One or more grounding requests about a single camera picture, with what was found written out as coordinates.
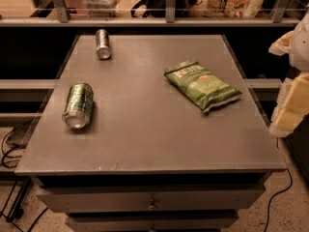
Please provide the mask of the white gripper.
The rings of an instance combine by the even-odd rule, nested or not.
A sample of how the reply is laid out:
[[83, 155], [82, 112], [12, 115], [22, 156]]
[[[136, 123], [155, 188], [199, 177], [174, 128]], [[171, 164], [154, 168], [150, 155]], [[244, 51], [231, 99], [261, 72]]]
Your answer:
[[[309, 72], [309, 14], [295, 27], [276, 40], [268, 52], [282, 56], [289, 54], [290, 65]], [[269, 132], [274, 137], [286, 137], [309, 114], [309, 73], [295, 79], [286, 78], [281, 85], [277, 105], [271, 116]]]

